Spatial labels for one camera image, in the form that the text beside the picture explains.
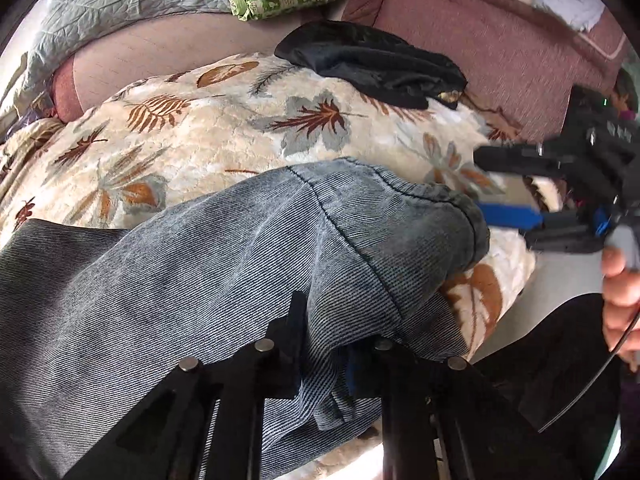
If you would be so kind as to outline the person right hand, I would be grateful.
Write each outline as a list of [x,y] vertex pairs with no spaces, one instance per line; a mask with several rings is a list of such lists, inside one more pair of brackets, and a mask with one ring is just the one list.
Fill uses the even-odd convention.
[[615,247],[602,252],[603,336],[613,350],[639,309],[639,272],[626,266],[624,254]]

